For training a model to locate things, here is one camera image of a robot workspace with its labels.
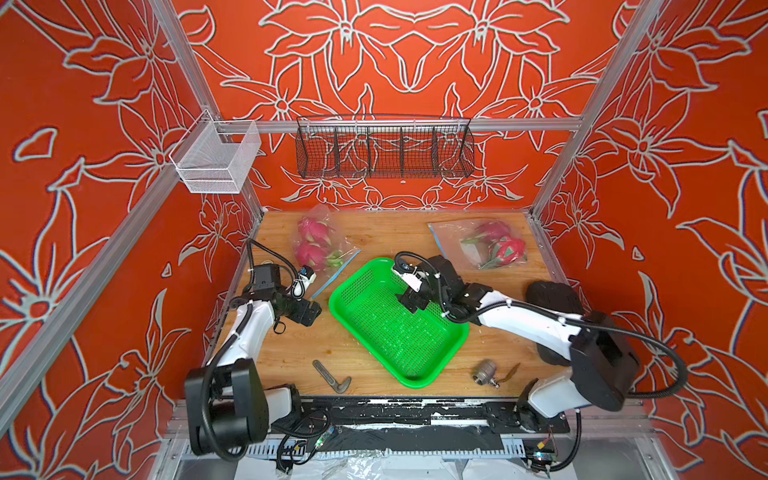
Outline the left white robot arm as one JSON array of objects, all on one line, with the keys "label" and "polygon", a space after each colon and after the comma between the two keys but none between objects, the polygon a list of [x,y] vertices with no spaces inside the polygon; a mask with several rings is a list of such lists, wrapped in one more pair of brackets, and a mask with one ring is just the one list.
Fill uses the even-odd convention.
[{"label": "left white robot arm", "polygon": [[237,462],[265,440],[274,423],[294,420],[301,411],[295,385],[267,389],[261,382],[256,364],[265,338],[283,317],[313,325],[322,307],[277,290],[241,295],[234,305],[236,318],[224,344],[206,365],[189,371],[184,393],[192,452]]}]

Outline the clear zip-top bag blue seal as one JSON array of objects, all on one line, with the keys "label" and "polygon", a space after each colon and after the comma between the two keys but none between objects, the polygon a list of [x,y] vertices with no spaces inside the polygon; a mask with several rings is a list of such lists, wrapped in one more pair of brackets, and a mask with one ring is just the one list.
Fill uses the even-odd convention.
[{"label": "clear zip-top bag blue seal", "polygon": [[346,235],[338,215],[320,204],[301,215],[292,237],[297,263],[313,271],[305,297],[315,300],[341,275],[361,249]]}]

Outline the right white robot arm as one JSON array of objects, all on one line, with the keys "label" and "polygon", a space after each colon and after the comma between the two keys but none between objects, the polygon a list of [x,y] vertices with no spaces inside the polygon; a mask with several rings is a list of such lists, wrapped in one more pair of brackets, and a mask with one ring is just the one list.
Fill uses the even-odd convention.
[{"label": "right white robot arm", "polygon": [[[464,282],[442,256],[425,258],[408,251],[395,255],[393,270],[407,286],[398,300],[409,312],[434,304],[441,317],[452,323],[506,331],[560,360],[563,372],[532,381],[518,399],[519,409],[533,416],[553,418],[587,406],[616,412],[628,400],[670,397],[688,383],[687,364],[663,341],[619,328],[601,312],[567,311],[577,297],[566,284],[536,281],[529,285],[525,299],[516,300],[487,285]],[[672,384],[652,391],[634,389],[640,361],[632,340],[655,348],[672,362]]]}]

